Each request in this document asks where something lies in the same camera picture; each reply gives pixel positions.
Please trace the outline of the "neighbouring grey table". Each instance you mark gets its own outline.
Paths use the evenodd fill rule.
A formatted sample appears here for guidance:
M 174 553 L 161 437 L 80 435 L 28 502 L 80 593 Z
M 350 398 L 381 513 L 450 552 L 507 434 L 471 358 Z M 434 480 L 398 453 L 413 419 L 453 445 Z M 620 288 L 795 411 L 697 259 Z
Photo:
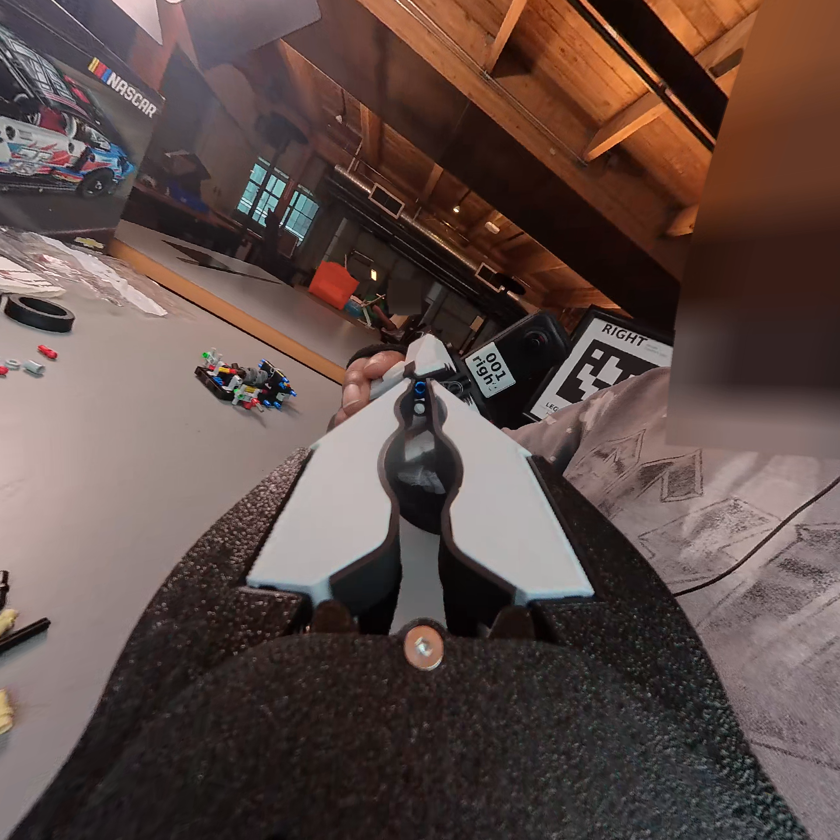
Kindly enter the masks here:
M 306 288 L 263 269 L 121 220 L 109 254 L 176 296 L 236 327 L 280 354 L 341 383 L 358 350 L 380 334 L 332 308 Z

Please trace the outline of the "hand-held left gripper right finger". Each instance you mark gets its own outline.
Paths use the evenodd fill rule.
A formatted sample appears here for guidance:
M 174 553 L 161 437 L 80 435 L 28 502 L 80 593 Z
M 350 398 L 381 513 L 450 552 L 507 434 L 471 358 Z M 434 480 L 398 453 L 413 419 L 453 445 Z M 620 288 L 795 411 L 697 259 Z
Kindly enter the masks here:
M 438 570 L 456 607 L 590 600 L 595 592 L 527 449 L 430 381 L 433 428 L 452 459 Z

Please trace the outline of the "window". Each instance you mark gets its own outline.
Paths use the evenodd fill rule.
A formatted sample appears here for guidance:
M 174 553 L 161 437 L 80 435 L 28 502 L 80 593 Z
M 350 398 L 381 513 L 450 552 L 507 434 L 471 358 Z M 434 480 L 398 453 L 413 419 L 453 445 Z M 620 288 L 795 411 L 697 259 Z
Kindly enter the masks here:
M 294 237 L 301 245 L 319 213 L 315 195 L 303 186 L 296 186 L 286 208 L 280 213 L 281 199 L 289 186 L 289 176 L 264 157 L 253 164 L 244 190 L 234 209 L 238 220 L 245 220 L 250 229 L 262 234 L 270 214 L 279 218 L 280 231 Z

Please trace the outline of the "black toy tyre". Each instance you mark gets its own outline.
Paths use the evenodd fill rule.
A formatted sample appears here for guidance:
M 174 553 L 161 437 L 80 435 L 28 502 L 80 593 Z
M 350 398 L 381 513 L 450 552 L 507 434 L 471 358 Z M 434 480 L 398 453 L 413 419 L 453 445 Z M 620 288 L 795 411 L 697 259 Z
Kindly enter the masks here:
M 3 309 L 12 320 L 49 333 L 69 333 L 76 316 L 69 309 L 49 299 L 8 295 Z

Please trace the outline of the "clear plastic bags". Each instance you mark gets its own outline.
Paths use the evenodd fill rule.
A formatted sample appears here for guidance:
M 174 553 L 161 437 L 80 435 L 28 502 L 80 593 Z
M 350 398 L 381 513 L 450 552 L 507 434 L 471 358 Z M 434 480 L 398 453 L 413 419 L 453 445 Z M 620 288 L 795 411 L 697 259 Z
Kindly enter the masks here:
M 2 227 L 1 256 L 63 287 L 65 295 L 51 299 L 56 303 L 66 303 L 67 295 L 78 291 L 118 308 L 131 307 L 149 317 L 190 318 L 179 297 L 97 248 L 67 245 L 42 234 Z

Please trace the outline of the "sticker sheet booklet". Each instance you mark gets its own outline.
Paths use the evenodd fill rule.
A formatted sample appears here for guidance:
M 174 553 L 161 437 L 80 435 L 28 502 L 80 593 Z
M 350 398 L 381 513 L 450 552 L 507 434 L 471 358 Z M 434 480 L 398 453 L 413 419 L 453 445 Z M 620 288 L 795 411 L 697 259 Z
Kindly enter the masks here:
M 22 295 L 36 299 L 58 299 L 65 293 L 63 287 L 1 255 L 2 296 Z

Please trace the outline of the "person's grey patterned hoodie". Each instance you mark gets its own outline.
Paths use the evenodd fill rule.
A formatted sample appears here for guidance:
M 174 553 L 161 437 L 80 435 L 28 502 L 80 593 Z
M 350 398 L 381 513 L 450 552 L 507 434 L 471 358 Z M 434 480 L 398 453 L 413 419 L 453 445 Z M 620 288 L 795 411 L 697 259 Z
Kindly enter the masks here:
M 679 597 L 767 774 L 838 838 L 838 464 L 613 440 L 568 479 Z

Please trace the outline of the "toy car set box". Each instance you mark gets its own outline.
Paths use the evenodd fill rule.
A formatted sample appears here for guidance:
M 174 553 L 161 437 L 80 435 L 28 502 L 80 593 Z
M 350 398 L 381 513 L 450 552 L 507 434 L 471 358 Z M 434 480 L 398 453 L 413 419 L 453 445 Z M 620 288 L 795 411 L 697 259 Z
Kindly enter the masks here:
M 112 239 L 163 98 L 123 61 L 139 27 L 113 2 L 1 3 L 1 223 Z

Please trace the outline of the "orange bin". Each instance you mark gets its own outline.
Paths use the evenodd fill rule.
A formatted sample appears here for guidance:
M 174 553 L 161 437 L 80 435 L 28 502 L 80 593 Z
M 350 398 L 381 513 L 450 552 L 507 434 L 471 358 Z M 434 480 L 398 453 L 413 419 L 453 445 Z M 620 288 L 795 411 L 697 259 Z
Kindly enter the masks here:
M 309 283 L 309 293 L 336 310 L 345 306 L 357 291 L 360 282 L 344 265 L 323 260 Z

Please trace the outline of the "black toy frame assembly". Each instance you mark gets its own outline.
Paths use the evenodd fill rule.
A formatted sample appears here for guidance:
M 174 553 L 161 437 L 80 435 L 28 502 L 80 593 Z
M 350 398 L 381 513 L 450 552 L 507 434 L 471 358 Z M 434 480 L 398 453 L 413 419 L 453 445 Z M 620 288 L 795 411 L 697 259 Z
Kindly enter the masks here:
M 202 353 L 194 375 L 218 401 L 245 411 L 280 411 L 298 395 L 284 372 L 268 360 L 257 366 L 228 363 L 216 349 Z

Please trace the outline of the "framed black-white marker sign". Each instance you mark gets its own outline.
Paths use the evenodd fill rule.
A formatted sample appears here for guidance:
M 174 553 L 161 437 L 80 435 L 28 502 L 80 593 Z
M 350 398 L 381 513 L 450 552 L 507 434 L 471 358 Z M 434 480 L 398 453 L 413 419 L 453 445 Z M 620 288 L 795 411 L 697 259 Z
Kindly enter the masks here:
M 606 388 L 669 367 L 674 340 L 671 331 L 590 306 L 572 332 L 568 357 L 543 378 L 523 418 L 539 422 Z

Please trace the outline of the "silver ceiling duct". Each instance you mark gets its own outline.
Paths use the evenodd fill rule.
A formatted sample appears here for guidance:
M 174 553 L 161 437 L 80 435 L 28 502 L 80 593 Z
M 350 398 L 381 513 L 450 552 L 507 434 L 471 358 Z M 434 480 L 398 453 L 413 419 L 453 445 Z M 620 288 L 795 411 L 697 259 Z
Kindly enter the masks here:
M 367 182 L 365 179 L 357 176 L 357 174 L 351 172 L 347 167 L 342 166 L 341 164 L 336 164 L 333 167 L 333 173 L 338 176 L 342 183 L 347 185 L 352 184 L 361 191 L 371 204 L 383 211 L 384 215 L 400 225 L 402 229 L 412 230 L 415 234 L 424 237 L 430 243 L 434 244 L 439 249 L 442 249 L 462 266 L 467 268 L 469 272 L 481 283 L 493 289 L 487 281 L 490 280 L 495 273 L 500 271 L 495 270 L 494 267 L 486 261 L 474 261 L 472 258 L 468 257 L 463 250 L 450 244 L 446 239 L 437 235 L 429 227 L 418 222 L 414 216 L 408 213 L 406 203 L 390 192 L 386 187 L 383 187 L 377 182 Z

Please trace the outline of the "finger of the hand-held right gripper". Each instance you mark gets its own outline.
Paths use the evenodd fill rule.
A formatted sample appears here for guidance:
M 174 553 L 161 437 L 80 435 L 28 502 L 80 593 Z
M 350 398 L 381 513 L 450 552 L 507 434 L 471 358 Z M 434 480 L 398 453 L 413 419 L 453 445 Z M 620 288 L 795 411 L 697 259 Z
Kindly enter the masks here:
M 432 333 L 413 341 L 406 351 L 406 368 L 417 380 L 446 380 L 455 374 L 455 363 L 444 343 Z
M 415 366 L 393 366 L 383 376 L 371 384 L 370 400 L 374 401 L 393 388 L 408 383 L 409 389 L 414 388 Z

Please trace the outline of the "grey desk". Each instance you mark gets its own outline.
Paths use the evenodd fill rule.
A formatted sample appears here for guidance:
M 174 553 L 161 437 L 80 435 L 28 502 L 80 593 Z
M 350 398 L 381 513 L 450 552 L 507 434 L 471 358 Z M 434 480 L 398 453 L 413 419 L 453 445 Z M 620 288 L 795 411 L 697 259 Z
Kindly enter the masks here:
M 2 379 L 2 570 L 17 627 L 48 631 L 2 656 L 14 725 L 2 735 L 2 838 L 76 745 L 152 595 L 222 514 L 318 438 L 340 385 L 181 299 L 157 318 L 71 291 L 69 333 L 2 316 L 2 360 L 57 351 Z M 195 378 L 202 353 L 268 360 L 297 397 L 245 411 Z

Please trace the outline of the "pile of small toy pins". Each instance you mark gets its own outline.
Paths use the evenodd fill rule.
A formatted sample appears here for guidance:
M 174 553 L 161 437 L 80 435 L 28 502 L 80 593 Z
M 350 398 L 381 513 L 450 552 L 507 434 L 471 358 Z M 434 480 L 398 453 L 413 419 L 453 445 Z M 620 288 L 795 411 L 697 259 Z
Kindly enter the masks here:
M 51 621 L 42 617 L 25 626 L 17 627 L 18 612 L 7 605 L 9 593 L 9 572 L 1 571 L 1 656 L 45 634 Z M 14 708 L 8 690 L 1 689 L 1 735 L 8 733 L 14 725 Z

